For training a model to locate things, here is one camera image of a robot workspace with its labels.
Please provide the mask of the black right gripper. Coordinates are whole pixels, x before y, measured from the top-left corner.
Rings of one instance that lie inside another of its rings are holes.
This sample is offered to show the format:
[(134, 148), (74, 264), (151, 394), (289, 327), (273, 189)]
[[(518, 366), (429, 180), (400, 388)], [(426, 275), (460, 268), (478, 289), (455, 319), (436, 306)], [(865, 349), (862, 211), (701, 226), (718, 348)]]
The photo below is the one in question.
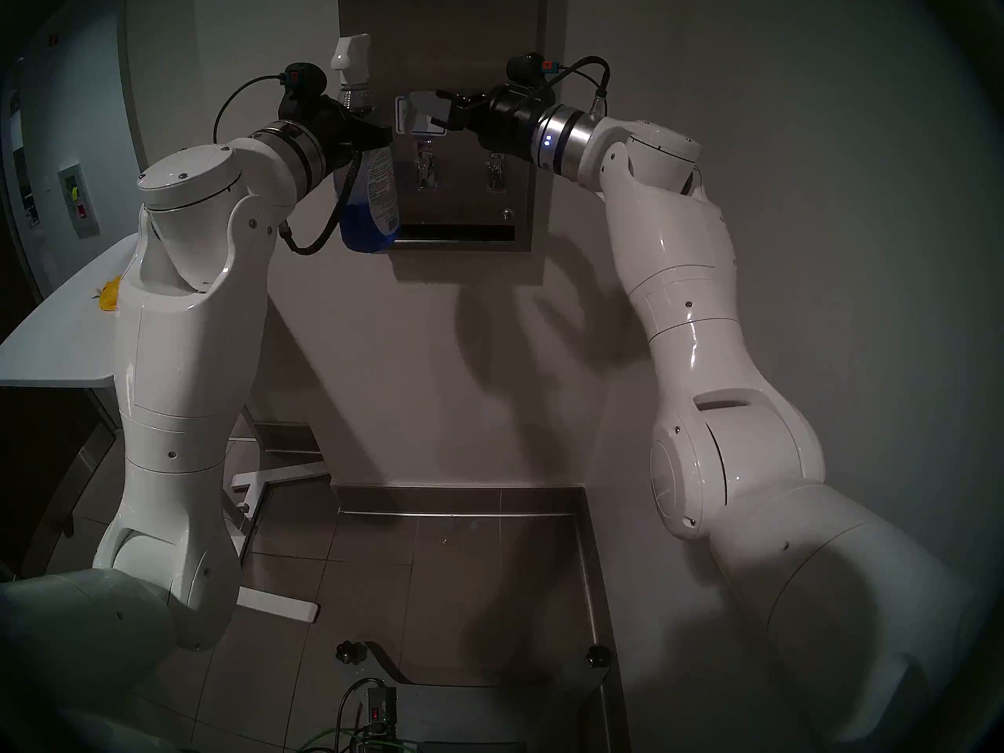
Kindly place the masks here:
[(534, 133), (554, 107), (549, 89), (530, 98), (531, 88), (514, 83), (479, 90), (413, 91), (407, 95), (408, 133), (473, 131), (482, 149), (515, 158), (532, 158)]

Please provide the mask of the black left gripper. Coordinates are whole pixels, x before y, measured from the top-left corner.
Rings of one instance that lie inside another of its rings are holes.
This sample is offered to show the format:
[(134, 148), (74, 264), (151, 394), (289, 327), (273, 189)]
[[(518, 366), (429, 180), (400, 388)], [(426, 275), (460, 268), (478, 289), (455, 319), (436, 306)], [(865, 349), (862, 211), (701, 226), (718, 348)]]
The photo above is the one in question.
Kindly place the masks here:
[(389, 147), (392, 127), (376, 122), (372, 105), (344, 108), (326, 95), (284, 93), (278, 107), (278, 133), (292, 149), (305, 173), (338, 173), (349, 166), (362, 168), (362, 154)]

